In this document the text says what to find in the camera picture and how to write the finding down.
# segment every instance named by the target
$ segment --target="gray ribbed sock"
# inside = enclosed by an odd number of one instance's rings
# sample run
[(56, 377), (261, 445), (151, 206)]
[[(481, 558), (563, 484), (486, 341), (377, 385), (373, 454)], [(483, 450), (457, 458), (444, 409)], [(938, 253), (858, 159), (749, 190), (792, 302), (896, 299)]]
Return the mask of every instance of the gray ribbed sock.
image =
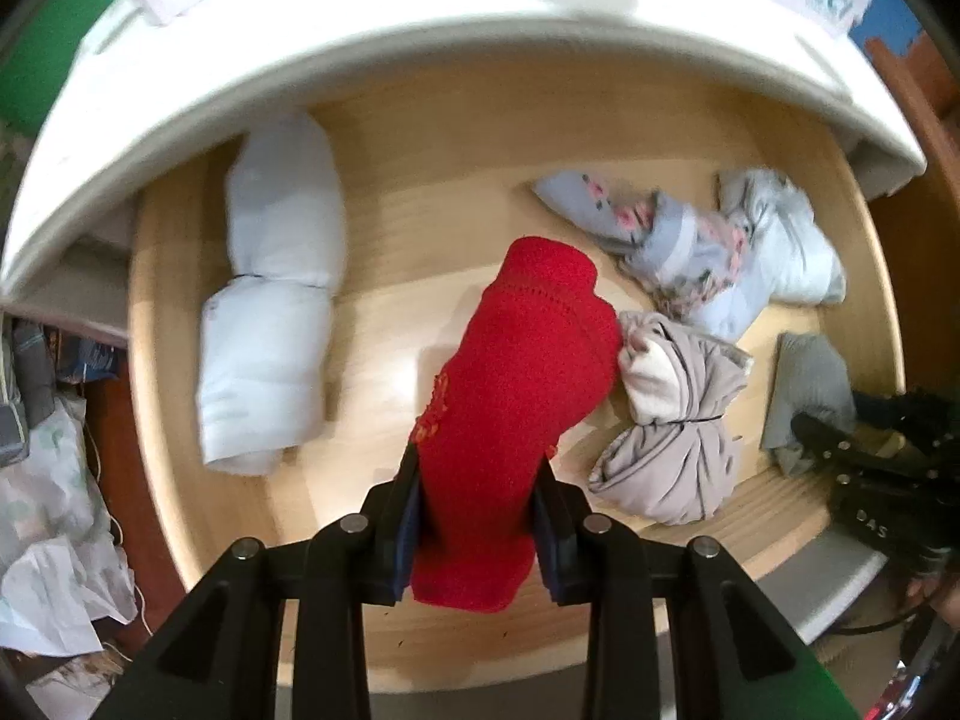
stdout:
[(793, 435), (790, 420), (808, 413), (849, 433), (856, 426), (856, 406), (847, 364), (826, 336), (783, 333), (778, 346), (774, 392), (760, 448), (773, 452), (787, 476), (796, 476), (810, 470), (815, 459)]

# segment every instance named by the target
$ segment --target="green surface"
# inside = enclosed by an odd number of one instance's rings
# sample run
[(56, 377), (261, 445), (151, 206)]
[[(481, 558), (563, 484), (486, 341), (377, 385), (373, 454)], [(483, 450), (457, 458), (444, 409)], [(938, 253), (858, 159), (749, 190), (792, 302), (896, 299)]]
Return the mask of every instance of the green surface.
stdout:
[(80, 39), (114, 0), (47, 0), (0, 67), (0, 119), (40, 131), (66, 81)]

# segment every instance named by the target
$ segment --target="metal screw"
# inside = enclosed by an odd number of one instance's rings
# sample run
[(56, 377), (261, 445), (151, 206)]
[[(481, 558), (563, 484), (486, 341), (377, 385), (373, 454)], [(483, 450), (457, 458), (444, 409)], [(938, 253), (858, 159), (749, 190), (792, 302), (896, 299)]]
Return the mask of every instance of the metal screw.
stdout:
[(234, 541), (233, 546), (230, 548), (230, 555), (236, 557), (237, 560), (249, 560), (259, 551), (260, 542), (250, 536), (244, 536)]
[(716, 557), (720, 554), (720, 542), (712, 536), (697, 536), (693, 539), (693, 551), (700, 557)]
[(346, 514), (340, 518), (340, 530), (344, 533), (363, 533), (370, 525), (365, 514)]
[(613, 522), (606, 514), (588, 514), (584, 517), (584, 531), (594, 536), (603, 536), (610, 528), (613, 528)]

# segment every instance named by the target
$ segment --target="brown floor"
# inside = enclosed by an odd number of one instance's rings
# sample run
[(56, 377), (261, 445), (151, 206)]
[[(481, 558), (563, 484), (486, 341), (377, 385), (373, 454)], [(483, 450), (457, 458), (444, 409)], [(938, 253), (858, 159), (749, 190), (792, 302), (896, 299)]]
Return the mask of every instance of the brown floor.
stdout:
[[(88, 399), (86, 419), (100, 450), (100, 489), (110, 513), (123, 526), (123, 548), (136, 584), (143, 592), (147, 622), (155, 631), (184, 597), (184, 586), (167, 551), (144, 476), (126, 361), (118, 380), (88, 384), (85, 395)], [(92, 457), (92, 448), (88, 446), (88, 458)], [(148, 636), (137, 618), (115, 638), (119, 646), (132, 655)]]

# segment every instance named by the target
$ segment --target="red sock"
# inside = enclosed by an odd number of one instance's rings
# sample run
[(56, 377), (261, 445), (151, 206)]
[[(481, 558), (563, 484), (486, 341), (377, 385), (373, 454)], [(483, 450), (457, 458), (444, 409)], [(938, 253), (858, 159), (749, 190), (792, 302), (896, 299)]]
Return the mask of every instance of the red sock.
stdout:
[(411, 433), (427, 509), (416, 600), (498, 611), (530, 572), (539, 464), (616, 379), (620, 331), (596, 279), (582, 252), (521, 238), (484, 290)]

